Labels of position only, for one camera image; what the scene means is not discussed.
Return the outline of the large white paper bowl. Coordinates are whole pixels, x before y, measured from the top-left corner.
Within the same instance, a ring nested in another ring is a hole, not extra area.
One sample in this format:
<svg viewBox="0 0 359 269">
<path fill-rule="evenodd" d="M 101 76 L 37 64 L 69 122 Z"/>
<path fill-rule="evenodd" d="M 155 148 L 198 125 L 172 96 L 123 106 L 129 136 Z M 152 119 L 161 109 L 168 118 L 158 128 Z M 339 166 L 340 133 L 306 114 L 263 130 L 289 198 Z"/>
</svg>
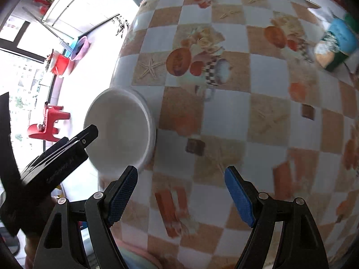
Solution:
<svg viewBox="0 0 359 269">
<path fill-rule="evenodd" d="M 115 180 L 127 166 L 140 172 L 150 161 L 155 120 L 137 91 L 115 87 L 103 91 L 86 114 L 84 127 L 91 124 L 97 127 L 98 136 L 86 151 L 100 178 Z"/>
</svg>

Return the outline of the purple plastic basin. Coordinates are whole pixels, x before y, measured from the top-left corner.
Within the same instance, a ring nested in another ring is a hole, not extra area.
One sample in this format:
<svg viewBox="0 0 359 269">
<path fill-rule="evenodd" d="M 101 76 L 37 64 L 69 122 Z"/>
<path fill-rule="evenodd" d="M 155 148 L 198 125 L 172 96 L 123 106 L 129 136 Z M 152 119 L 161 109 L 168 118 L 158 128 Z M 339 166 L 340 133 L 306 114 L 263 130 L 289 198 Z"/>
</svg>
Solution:
<svg viewBox="0 0 359 269">
<path fill-rule="evenodd" d="M 87 54 L 89 48 L 90 48 L 90 41 L 88 40 L 88 37 L 87 36 L 81 37 L 77 41 L 77 43 L 69 57 L 70 60 L 71 61 L 81 60 Z"/>
</svg>

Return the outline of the red plastic bucket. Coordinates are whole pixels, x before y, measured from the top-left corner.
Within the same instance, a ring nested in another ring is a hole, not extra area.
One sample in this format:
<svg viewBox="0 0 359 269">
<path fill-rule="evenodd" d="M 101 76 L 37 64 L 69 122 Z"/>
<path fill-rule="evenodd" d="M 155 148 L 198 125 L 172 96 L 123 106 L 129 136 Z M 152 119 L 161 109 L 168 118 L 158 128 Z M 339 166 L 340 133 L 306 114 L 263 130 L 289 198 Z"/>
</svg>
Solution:
<svg viewBox="0 0 359 269">
<path fill-rule="evenodd" d="M 46 59 L 45 70 L 57 76 L 63 76 L 69 66 L 70 59 L 53 50 Z"/>
</svg>

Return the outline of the checkered patterned tablecloth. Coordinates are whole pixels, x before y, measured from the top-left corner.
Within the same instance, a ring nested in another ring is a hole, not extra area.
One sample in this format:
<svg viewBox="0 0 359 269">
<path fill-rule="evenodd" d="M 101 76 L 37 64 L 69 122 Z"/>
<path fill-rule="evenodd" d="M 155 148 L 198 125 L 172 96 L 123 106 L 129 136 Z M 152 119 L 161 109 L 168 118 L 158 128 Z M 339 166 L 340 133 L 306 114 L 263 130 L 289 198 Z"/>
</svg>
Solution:
<svg viewBox="0 0 359 269">
<path fill-rule="evenodd" d="M 143 0 L 114 73 L 156 122 L 152 159 L 115 236 L 165 268 L 223 268 L 250 228 L 224 183 L 234 165 L 270 196 L 302 197 L 329 262 L 358 235 L 358 84 L 309 56 L 309 0 Z"/>
</svg>

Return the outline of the red plastic stool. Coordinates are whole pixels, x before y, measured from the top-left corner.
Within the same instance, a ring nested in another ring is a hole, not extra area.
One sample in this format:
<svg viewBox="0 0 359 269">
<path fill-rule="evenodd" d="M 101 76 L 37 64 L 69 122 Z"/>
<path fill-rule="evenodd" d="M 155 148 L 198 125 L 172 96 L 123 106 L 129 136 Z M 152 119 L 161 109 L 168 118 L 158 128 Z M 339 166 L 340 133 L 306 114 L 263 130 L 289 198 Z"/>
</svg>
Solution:
<svg viewBox="0 0 359 269">
<path fill-rule="evenodd" d="M 31 124 L 27 129 L 28 137 L 50 142 L 58 142 L 60 139 L 55 137 L 59 129 L 54 127 L 58 120 L 69 120 L 71 114 L 63 111 L 62 106 L 50 105 L 47 101 L 44 105 L 44 119 L 42 123 Z"/>
</svg>

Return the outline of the green blue food package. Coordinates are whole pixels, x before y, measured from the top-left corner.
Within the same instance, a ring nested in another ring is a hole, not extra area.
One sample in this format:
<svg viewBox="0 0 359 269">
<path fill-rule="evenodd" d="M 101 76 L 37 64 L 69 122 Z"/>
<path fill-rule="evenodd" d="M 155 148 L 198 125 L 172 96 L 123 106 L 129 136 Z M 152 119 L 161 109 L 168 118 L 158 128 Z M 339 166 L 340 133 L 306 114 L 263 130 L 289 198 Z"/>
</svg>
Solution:
<svg viewBox="0 0 359 269">
<path fill-rule="evenodd" d="M 344 19 L 335 18 L 315 45 L 316 62 L 333 72 L 358 49 L 358 22 L 347 13 Z"/>
</svg>

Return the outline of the pink plastic plate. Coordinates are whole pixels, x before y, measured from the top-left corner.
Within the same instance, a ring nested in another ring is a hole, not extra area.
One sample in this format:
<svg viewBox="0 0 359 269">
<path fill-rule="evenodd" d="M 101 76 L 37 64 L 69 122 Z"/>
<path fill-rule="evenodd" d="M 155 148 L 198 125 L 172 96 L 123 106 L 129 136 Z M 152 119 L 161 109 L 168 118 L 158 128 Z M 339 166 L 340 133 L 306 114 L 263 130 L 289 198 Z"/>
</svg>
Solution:
<svg viewBox="0 0 359 269">
<path fill-rule="evenodd" d="M 129 245 L 120 239 L 114 238 L 114 241 L 124 258 L 128 268 L 143 268 L 143 269 L 160 269 L 163 268 L 160 261 L 153 255 L 144 251 L 141 248 Z"/>
</svg>

